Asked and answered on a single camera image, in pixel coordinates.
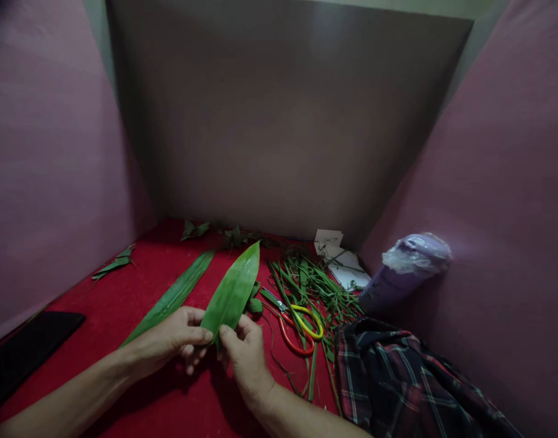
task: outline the scissors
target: scissors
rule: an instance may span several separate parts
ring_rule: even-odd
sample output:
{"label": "scissors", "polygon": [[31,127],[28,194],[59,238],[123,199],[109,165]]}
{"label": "scissors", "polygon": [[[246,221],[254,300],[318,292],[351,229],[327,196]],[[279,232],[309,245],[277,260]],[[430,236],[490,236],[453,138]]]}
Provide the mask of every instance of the scissors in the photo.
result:
{"label": "scissors", "polygon": [[283,338],[285,339],[285,342],[287,343],[287,345],[289,346],[289,348],[291,348],[293,351],[295,351],[296,353],[299,353],[301,355],[304,356],[309,356],[311,355],[314,350],[315,350],[315,342],[314,340],[318,341],[320,339],[323,338],[323,326],[321,321],[319,320],[319,318],[311,311],[309,311],[308,309],[306,309],[305,307],[301,307],[298,305],[292,305],[291,308],[295,311],[299,311],[302,313],[307,313],[308,315],[310,315],[314,320],[315,323],[317,324],[318,327],[318,333],[314,333],[312,330],[310,330],[308,328],[308,326],[303,322],[303,320],[301,319],[301,317],[295,313],[295,317],[297,318],[299,324],[301,325],[302,329],[304,330],[304,335],[305,338],[308,340],[309,342],[309,347],[306,350],[303,350],[302,348],[300,348],[297,344],[295,344],[294,342],[291,341],[291,339],[289,339],[289,336],[287,334],[287,328],[285,327],[285,322],[287,322],[287,324],[289,324],[291,327],[295,328],[295,323],[293,322],[293,320],[289,317],[289,315],[286,315],[285,311],[288,309],[287,305],[285,305],[284,303],[281,302],[281,300],[279,300],[277,297],[275,297],[275,295],[273,295],[271,292],[269,292],[267,289],[265,288],[261,288],[260,291],[261,295],[263,295],[271,304],[273,304],[274,306],[276,306],[279,309],[280,313],[277,313],[275,311],[273,311],[277,317],[279,318],[279,323],[280,323],[280,327],[281,327],[281,333],[283,334]]}

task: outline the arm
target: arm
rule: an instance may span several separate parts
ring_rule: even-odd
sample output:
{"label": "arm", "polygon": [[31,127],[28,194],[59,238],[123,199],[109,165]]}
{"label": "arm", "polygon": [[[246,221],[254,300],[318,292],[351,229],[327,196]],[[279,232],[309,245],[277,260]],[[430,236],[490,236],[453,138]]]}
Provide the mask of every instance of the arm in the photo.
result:
{"label": "arm", "polygon": [[182,354],[187,372],[206,349],[212,333],[199,325],[203,310],[182,307],[163,323],[109,354],[53,393],[0,425],[0,438],[77,437],[135,382]]}
{"label": "arm", "polygon": [[226,353],[219,354],[219,360],[230,359],[244,401],[269,435],[274,438],[370,437],[358,426],[277,384],[265,363],[263,331],[247,316],[241,317],[237,332],[225,325],[220,328]]}

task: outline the hand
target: hand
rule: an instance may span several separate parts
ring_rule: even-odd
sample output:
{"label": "hand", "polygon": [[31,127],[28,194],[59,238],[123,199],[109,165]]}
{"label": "hand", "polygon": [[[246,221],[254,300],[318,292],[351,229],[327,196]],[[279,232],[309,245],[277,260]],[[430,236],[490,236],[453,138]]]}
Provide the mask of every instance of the hand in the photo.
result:
{"label": "hand", "polygon": [[198,327],[203,316],[204,310],[181,307],[116,353],[127,357],[136,380],[155,373],[177,354],[182,355],[187,373],[192,374],[206,354],[206,348],[195,350],[194,345],[209,344],[213,338],[212,332]]}
{"label": "hand", "polygon": [[269,398],[275,386],[265,362],[263,331],[248,316],[242,315],[236,332],[222,325],[219,334],[225,350],[218,352],[218,360],[227,366],[230,357],[243,399],[253,410]]}

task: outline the yellow scissors handle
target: yellow scissors handle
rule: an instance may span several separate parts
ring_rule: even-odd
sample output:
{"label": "yellow scissors handle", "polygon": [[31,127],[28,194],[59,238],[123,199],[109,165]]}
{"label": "yellow scissors handle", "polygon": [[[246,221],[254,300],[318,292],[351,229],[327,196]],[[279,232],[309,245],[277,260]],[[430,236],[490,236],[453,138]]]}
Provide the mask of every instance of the yellow scissors handle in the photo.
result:
{"label": "yellow scissors handle", "polygon": [[297,306],[297,305],[292,305],[291,306],[293,308],[293,310],[297,310],[303,313],[307,313],[308,315],[310,315],[315,323],[317,324],[317,328],[319,333],[314,333],[312,332],[308,326],[301,320],[301,317],[296,314],[295,312],[295,317],[297,318],[297,320],[299,321],[299,324],[301,325],[301,327],[303,328],[303,330],[305,330],[305,332],[311,336],[313,339],[315,339],[316,341],[319,341],[320,339],[323,338],[323,326],[322,326],[322,322],[320,321],[320,319],[315,315],[315,313],[309,311],[308,309],[306,309],[305,307],[301,307],[301,306]]}

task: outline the plaid fabric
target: plaid fabric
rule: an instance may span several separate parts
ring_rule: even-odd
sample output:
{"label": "plaid fabric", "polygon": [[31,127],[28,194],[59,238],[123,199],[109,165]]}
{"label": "plaid fabric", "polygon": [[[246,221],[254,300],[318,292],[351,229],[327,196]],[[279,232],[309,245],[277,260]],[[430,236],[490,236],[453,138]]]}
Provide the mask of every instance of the plaid fabric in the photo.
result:
{"label": "plaid fabric", "polygon": [[375,437],[521,437],[447,359],[365,318],[338,332],[342,411]]}

